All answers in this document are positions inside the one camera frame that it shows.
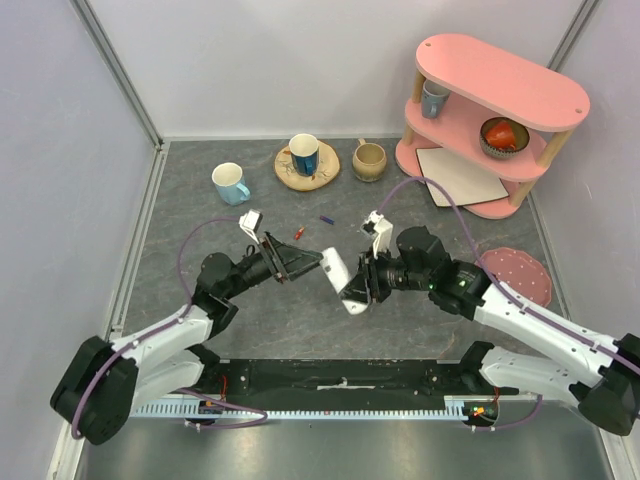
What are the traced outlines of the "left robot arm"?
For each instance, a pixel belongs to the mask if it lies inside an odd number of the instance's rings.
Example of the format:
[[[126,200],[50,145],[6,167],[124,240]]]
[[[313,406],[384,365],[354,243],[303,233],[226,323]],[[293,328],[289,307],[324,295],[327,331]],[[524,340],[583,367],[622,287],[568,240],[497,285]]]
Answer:
[[[231,323],[238,311],[232,298],[269,279],[293,281],[322,258],[270,233],[239,261],[220,252],[208,255],[187,304],[176,313],[115,342],[85,340],[56,386],[51,408],[69,423],[73,439],[100,445],[141,404],[189,386],[211,392],[220,371],[208,361],[218,358],[204,353],[202,344]]]

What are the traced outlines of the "red battery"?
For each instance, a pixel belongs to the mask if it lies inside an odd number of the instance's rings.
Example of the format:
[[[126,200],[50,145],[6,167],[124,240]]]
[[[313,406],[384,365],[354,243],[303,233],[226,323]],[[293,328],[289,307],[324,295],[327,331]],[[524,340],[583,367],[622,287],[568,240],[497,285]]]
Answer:
[[[300,227],[294,235],[294,240],[299,240],[305,231],[305,227]]]

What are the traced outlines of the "white remote control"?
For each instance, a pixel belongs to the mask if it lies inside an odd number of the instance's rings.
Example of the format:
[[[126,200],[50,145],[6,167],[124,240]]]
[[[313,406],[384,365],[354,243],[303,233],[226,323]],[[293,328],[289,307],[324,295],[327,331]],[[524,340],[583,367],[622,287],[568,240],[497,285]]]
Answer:
[[[342,301],[345,309],[350,315],[359,315],[366,311],[368,306],[358,301],[347,300],[341,297],[342,291],[351,280],[349,270],[334,247],[322,251],[323,258],[320,261],[325,276],[332,285],[334,291]]]

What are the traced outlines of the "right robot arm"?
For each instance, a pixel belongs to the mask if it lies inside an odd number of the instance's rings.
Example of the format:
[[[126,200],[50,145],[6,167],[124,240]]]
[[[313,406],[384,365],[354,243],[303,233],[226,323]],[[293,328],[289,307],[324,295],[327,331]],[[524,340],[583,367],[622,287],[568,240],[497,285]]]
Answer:
[[[323,270],[346,310],[357,315],[394,290],[424,291],[441,310],[499,330],[539,352],[522,356],[487,347],[481,359],[458,368],[458,381],[477,394],[490,385],[557,398],[599,428],[631,433],[639,416],[639,339],[620,339],[570,322],[496,281],[480,266],[454,260],[425,227],[402,231],[398,257],[378,243],[349,274],[335,249]]]

